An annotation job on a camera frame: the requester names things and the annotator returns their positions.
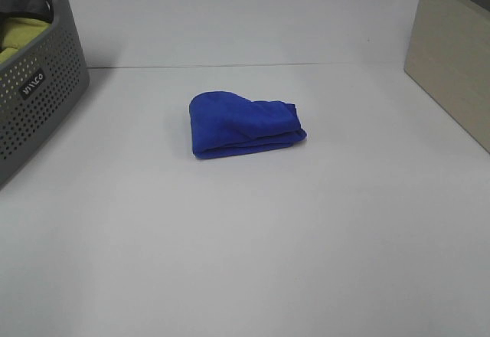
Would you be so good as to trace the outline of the blue microfibre towel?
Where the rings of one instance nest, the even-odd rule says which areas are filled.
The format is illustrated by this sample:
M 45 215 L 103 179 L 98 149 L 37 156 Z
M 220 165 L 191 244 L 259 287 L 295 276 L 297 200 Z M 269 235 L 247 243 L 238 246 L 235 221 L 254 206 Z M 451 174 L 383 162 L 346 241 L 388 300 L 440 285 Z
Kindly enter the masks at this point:
M 191 100 L 189 115 L 192 152 L 199 159 L 289 148 L 307 137 L 296 106 L 278 100 L 210 91 Z

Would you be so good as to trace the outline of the black cloth in basket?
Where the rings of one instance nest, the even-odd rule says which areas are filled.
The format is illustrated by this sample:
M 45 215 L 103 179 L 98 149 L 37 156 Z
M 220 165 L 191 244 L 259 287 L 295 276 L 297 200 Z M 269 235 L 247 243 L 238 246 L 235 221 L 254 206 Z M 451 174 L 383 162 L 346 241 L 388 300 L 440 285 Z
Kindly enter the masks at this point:
M 1 0 L 1 25 L 11 18 L 51 23 L 54 16 L 47 0 Z

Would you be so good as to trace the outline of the grey perforated plastic basket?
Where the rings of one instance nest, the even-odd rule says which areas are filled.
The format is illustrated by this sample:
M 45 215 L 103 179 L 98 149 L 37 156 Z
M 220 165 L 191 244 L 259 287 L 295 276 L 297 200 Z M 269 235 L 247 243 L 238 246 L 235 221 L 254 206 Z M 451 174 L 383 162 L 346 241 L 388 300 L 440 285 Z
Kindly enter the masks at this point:
M 50 27 L 1 63 L 1 183 L 50 138 L 90 82 L 69 0 L 47 0 Z

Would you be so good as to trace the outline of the yellow-green towel in basket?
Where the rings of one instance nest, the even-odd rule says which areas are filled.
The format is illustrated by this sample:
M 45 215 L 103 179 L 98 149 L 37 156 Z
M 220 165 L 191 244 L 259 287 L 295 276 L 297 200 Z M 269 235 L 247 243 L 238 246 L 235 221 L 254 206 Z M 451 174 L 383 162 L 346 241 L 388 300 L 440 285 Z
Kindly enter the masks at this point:
M 1 63 L 18 53 L 50 25 L 31 18 L 7 18 L 1 26 Z

